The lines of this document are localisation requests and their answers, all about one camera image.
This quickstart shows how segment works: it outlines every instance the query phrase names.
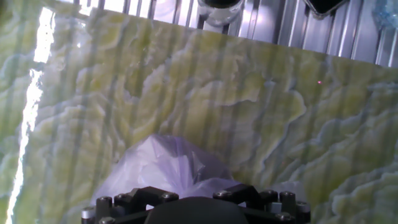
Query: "crumpled plastic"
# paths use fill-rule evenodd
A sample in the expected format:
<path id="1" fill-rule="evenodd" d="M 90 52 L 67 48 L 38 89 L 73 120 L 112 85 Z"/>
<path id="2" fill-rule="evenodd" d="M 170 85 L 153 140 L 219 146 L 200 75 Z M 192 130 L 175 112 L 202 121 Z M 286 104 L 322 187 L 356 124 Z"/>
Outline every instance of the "crumpled plastic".
<path id="1" fill-rule="evenodd" d="M 128 149 L 112 173 L 91 198 L 114 197 L 134 188 L 155 187 L 185 197 L 212 197 L 214 192 L 240 184 L 217 158 L 183 138 L 150 135 Z M 270 187 L 291 191 L 297 200 L 306 201 L 299 182 Z"/>

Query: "metal ventilation grille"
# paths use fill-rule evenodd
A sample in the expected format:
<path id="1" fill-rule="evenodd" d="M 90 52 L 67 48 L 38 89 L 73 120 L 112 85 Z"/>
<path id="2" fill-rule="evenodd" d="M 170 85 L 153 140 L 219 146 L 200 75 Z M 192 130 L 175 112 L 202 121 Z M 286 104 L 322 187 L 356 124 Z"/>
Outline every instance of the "metal ventilation grille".
<path id="1" fill-rule="evenodd" d="M 66 1 L 398 68 L 398 29 L 376 27 L 376 0 L 351 0 L 322 20 L 302 0 L 245 0 L 240 17 L 219 28 L 198 20 L 197 0 Z"/>

